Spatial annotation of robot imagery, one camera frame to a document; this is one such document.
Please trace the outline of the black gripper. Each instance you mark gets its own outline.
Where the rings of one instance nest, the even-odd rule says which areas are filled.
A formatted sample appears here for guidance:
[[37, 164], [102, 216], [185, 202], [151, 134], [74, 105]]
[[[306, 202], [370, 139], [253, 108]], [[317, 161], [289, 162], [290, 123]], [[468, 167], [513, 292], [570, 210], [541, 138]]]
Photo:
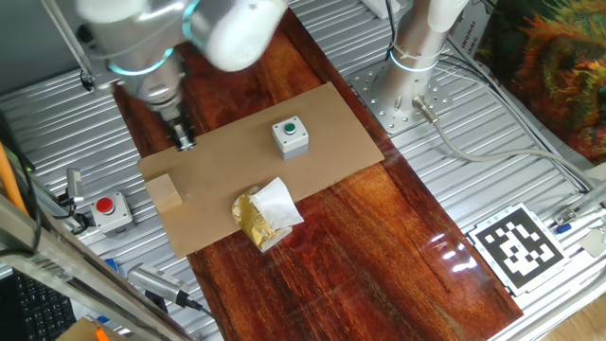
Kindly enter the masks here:
[[159, 116], [165, 126], [172, 128], [171, 140], [176, 150], [183, 152], [195, 147], [195, 130], [188, 125], [187, 114], [181, 103], [171, 104], [160, 109]]

